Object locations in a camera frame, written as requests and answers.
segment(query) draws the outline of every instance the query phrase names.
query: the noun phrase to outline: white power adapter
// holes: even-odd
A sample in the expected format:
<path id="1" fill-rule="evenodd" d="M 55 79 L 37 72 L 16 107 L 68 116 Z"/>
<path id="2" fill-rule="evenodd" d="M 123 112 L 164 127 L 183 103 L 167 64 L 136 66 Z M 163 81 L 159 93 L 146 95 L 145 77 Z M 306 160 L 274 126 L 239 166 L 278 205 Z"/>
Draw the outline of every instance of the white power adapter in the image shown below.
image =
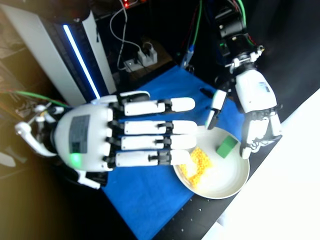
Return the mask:
<path id="1" fill-rule="evenodd" d="M 126 71 L 128 73 L 137 71 L 139 69 L 151 66 L 153 64 L 156 64 L 158 62 L 158 53 L 154 49 L 153 46 L 151 46 L 149 50 L 149 55 L 144 54 L 142 51 L 138 51 L 138 62 L 135 63 L 134 59 L 130 59 L 125 61 Z"/>

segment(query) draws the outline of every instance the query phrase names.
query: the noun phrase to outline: green cube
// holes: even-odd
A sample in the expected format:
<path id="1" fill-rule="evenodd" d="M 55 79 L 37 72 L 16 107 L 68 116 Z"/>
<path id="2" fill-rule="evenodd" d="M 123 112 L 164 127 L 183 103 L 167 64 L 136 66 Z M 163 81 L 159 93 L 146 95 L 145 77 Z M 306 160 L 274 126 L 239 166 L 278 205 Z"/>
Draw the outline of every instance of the green cube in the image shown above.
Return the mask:
<path id="1" fill-rule="evenodd" d="M 220 147 L 216 150 L 216 153 L 219 154 L 222 158 L 226 158 L 231 150 L 237 145 L 238 141 L 231 136 L 227 136 Z"/>

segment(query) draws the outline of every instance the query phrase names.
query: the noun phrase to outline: white light bar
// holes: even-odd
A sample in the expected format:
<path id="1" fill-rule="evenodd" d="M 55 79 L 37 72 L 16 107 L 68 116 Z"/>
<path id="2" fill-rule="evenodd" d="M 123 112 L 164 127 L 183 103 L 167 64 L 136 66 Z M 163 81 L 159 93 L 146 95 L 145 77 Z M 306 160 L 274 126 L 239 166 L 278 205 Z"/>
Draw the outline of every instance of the white light bar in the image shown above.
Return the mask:
<path id="1" fill-rule="evenodd" d="M 85 74 L 86 78 L 88 79 L 88 82 L 89 82 L 89 84 L 90 84 L 90 86 L 91 86 L 91 88 L 92 88 L 92 90 L 94 92 L 95 97 L 97 99 L 100 99 L 100 95 L 98 93 L 98 90 L 97 90 L 97 88 L 96 88 L 96 86 L 94 84 L 94 81 L 92 80 L 92 78 L 90 76 L 90 73 L 89 73 L 89 71 L 87 69 L 87 66 L 85 65 L 85 62 L 84 62 L 84 60 L 83 60 L 83 58 L 82 58 L 82 56 L 81 56 L 81 54 L 79 52 L 79 49 L 78 49 L 78 47 L 76 45 L 74 37 L 72 36 L 72 34 L 70 32 L 70 29 L 69 29 L 68 25 L 63 25 L 63 29 L 64 29 L 65 34 L 67 35 L 67 37 L 69 39 L 69 42 L 71 43 L 71 46 L 73 48 L 73 51 L 75 52 L 76 57 L 79 60 L 79 63 L 80 63 L 80 65 L 81 65 L 81 67 L 82 67 L 82 69 L 84 71 L 84 74 Z"/>

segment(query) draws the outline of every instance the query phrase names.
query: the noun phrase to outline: white plate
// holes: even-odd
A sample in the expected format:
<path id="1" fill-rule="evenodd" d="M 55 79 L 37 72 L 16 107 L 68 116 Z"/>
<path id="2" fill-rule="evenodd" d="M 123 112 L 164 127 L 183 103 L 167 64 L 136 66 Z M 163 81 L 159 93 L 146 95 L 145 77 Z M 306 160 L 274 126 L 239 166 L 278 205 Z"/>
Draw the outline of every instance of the white plate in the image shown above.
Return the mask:
<path id="1" fill-rule="evenodd" d="M 213 168 L 205 177 L 205 184 L 199 184 L 197 188 L 194 188 L 182 174 L 179 166 L 173 166 L 180 181 L 195 194 L 208 199 L 225 199 L 238 193 L 247 182 L 250 164 L 249 159 L 244 160 L 240 157 L 239 141 L 226 158 L 222 158 L 216 153 L 227 136 L 236 139 L 218 127 L 214 127 L 212 130 L 206 130 L 204 126 L 198 127 L 196 145 L 207 154 L 213 163 Z"/>

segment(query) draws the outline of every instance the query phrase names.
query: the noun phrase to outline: green light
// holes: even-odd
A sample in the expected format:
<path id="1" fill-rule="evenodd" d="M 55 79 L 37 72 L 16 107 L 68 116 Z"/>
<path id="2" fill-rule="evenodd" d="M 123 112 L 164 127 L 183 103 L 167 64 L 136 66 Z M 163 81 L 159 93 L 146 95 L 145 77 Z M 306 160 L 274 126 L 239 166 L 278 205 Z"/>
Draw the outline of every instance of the green light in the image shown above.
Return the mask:
<path id="1" fill-rule="evenodd" d="M 81 167 L 81 153 L 72 153 L 70 155 L 71 163 L 74 167 Z"/>

